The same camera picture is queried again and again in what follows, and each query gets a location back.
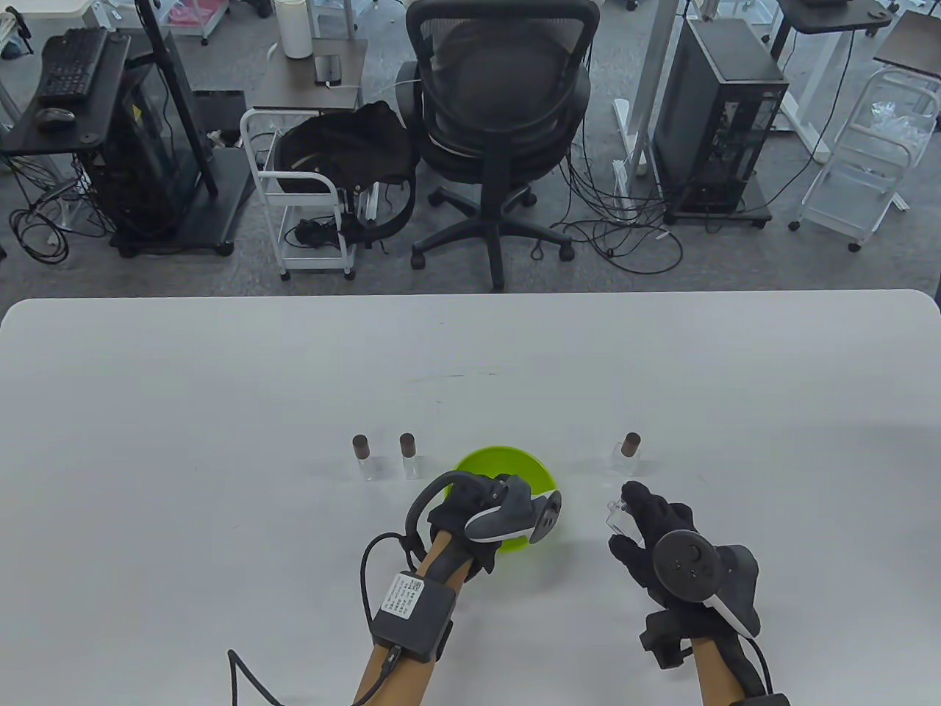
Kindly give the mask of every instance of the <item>computer monitor stand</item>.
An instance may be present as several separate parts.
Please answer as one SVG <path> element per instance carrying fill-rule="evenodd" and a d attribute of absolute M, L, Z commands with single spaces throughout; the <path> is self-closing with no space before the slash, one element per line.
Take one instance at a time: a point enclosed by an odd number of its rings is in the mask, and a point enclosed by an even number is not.
<path fill-rule="evenodd" d="M 152 60 L 167 82 L 167 90 L 180 116 L 186 140 L 199 165 L 200 187 L 186 210 L 176 233 L 170 238 L 144 240 L 129 233 L 118 233 L 111 245 L 122 257 L 134 257 L 142 251 L 212 249 L 219 255 L 234 250 L 232 230 L 235 214 L 250 193 L 251 172 L 245 153 L 237 148 L 216 148 L 211 157 L 200 140 L 199 129 L 183 94 L 177 66 L 167 50 L 160 25 L 148 0 L 135 0 L 141 24 L 152 48 Z"/>

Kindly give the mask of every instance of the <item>black backpack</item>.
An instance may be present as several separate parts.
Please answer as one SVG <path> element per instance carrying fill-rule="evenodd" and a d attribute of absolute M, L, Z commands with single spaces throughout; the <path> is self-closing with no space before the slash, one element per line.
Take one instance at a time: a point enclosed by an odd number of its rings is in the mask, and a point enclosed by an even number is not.
<path fill-rule="evenodd" d="M 399 117 L 384 101 L 358 110 L 308 118 L 277 141 L 272 154 L 277 171 L 315 171 L 346 194 L 341 230 L 350 244 L 372 244 L 401 231 L 415 209 L 415 167 L 418 152 Z M 287 193 L 326 193 L 311 179 L 278 179 Z M 373 184 L 408 184 L 408 201 L 393 218 L 379 225 L 363 224 L 352 207 L 354 197 Z"/>

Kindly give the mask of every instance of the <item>computer mouse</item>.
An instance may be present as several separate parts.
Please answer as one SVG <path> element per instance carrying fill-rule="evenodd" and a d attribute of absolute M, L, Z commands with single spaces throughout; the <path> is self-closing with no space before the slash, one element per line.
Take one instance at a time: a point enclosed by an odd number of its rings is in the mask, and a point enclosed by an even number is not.
<path fill-rule="evenodd" d="M 34 121 L 41 133 L 51 133 L 74 127 L 75 114 L 65 108 L 43 108 L 37 111 Z"/>

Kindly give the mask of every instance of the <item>chair base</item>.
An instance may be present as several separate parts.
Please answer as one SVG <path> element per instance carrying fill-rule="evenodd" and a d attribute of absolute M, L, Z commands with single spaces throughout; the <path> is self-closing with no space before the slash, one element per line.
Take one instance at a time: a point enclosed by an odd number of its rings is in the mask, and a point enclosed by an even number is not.
<path fill-rule="evenodd" d="M 500 217 L 488 218 L 481 215 L 480 206 L 473 201 L 445 188 L 436 189 L 428 195 L 428 202 L 432 206 L 450 203 L 464 214 L 467 220 L 448 226 L 444 230 L 429 235 L 424 240 L 412 245 L 412 269 L 424 269 L 424 254 L 428 250 L 449 243 L 456 243 L 459 240 L 481 238 L 486 243 L 486 251 L 490 259 L 490 278 L 493 281 L 493 291 L 500 292 L 504 286 L 503 252 L 500 246 L 502 237 L 530 238 L 544 243 L 552 243 L 559 246 L 560 260 L 564 263 L 574 260 L 575 249 L 572 247 L 572 239 L 567 235 L 560 235 L 548 228 L 506 217 L 517 205 L 532 206 L 535 201 L 533 190 L 528 185 L 521 187 L 503 202 Z"/>

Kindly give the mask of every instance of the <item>keyboard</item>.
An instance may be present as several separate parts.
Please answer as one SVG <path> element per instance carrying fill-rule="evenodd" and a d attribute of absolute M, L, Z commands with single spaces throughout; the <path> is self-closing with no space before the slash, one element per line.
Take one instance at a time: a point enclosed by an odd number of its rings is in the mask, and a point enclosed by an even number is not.
<path fill-rule="evenodd" d="M 42 105 L 84 101 L 102 59 L 108 31 L 103 27 L 70 29 L 42 47 L 42 78 L 37 98 Z"/>

